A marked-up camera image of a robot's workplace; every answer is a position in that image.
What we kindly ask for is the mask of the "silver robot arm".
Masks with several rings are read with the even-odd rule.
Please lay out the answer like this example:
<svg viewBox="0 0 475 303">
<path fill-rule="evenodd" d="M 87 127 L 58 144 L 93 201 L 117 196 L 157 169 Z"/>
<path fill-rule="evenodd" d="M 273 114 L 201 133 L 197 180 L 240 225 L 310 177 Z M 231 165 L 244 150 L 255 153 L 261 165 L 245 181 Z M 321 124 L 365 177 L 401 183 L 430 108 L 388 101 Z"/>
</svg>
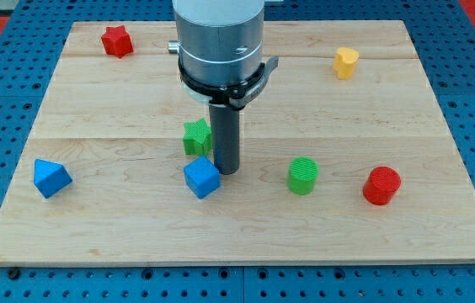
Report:
<svg viewBox="0 0 475 303">
<path fill-rule="evenodd" d="M 179 71 L 215 106 L 242 108 L 267 82 L 263 0 L 173 0 Z"/>
</svg>

